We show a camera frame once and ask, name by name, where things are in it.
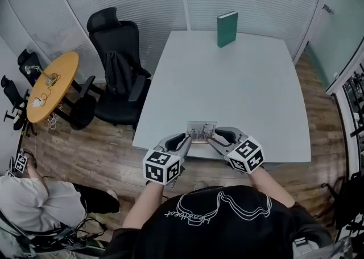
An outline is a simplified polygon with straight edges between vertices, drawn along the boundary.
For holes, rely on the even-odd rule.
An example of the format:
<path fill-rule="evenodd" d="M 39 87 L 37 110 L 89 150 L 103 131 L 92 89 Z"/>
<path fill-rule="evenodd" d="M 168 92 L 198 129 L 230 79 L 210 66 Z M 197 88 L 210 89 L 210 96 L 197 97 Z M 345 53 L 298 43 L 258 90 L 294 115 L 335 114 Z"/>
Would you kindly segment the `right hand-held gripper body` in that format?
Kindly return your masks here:
<path fill-rule="evenodd" d="M 228 153 L 224 160 L 228 165 L 241 173 L 251 174 L 260 167 L 264 160 L 262 146 L 252 137 L 236 131 L 237 141 L 228 143 Z"/>

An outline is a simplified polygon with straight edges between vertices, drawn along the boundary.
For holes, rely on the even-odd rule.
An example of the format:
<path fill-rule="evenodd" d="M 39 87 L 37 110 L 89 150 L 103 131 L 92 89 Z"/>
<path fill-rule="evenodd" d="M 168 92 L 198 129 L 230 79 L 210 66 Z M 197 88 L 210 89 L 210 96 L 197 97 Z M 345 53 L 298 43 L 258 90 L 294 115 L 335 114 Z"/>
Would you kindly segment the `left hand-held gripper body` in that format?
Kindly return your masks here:
<path fill-rule="evenodd" d="M 174 186 L 185 170 L 185 139 L 163 139 L 143 158 L 143 177 L 147 182 Z"/>

